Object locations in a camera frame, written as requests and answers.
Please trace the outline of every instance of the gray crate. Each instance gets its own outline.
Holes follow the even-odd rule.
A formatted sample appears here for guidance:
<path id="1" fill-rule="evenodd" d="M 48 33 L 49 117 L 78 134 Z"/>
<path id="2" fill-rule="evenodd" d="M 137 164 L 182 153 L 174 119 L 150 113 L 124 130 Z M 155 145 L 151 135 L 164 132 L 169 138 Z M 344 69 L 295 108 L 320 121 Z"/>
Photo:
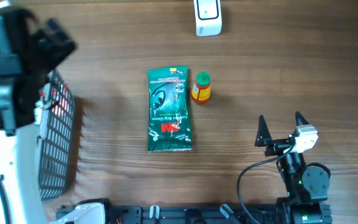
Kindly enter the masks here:
<path id="1" fill-rule="evenodd" d="M 75 102 L 58 71 L 50 73 L 44 87 L 50 110 L 43 110 L 40 123 L 39 189 L 43 203 L 51 202 L 66 190 Z"/>

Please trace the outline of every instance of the bottle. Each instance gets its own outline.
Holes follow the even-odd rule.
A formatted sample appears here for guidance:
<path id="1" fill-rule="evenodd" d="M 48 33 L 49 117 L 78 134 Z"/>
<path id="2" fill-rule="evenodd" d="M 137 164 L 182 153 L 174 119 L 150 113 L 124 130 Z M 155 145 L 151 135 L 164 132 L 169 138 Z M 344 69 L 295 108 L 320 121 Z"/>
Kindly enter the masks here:
<path id="1" fill-rule="evenodd" d="M 211 77 L 207 72 L 197 75 L 196 83 L 191 91 L 191 97 L 198 105 L 203 105 L 209 101 L 211 96 Z"/>

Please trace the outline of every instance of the red 3m logo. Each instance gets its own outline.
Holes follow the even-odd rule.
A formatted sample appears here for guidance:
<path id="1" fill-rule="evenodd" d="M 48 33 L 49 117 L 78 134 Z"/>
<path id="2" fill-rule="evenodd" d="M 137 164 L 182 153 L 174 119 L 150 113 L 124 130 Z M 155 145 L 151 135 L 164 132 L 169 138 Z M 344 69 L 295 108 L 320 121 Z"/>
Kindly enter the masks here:
<path id="1" fill-rule="evenodd" d="M 179 124 L 177 122 L 173 122 L 173 123 L 162 123 L 161 124 L 161 132 L 162 133 L 166 133 L 166 132 L 178 132 L 179 131 Z"/>

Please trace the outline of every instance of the green lid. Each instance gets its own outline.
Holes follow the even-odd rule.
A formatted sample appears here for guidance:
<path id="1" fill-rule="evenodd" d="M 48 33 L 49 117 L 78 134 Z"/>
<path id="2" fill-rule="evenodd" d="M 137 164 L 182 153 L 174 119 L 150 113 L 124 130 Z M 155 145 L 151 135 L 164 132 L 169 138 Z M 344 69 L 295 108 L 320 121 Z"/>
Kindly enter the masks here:
<path id="1" fill-rule="evenodd" d="M 200 72 L 196 81 L 200 86 L 208 86 L 211 83 L 211 77 L 207 72 Z"/>

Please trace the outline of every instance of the wooden surface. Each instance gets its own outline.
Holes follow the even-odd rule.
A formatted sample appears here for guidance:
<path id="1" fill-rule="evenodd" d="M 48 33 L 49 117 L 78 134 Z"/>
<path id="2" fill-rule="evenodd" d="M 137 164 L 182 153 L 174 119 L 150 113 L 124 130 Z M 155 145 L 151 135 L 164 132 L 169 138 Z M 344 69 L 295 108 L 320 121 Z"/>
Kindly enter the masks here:
<path id="1" fill-rule="evenodd" d="M 283 138 L 299 110 L 319 130 L 306 161 L 333 174 L 334 222 L 358 223 L 358 1 L 223 1 L 223 32 L 205 38 L 195 35 L 192 2 L 30 8 L 58 17 L 79 45 L 60 67 L 78 97 L 72 184 L 45 206 L 49 217 L 98 197 L 115 205 L 238 203 L 237 176 L 265 159 L 254 147 L 258 116 Z M 149 154 L 147 70 L 170 65 L 188 65 L 190 83 L 208 71 L 213 95 L 205 106 L 190 103 L 192 152 Z M 250 171 L 242 194 L 247 203 L 285 196 L 275 164 Z"/>

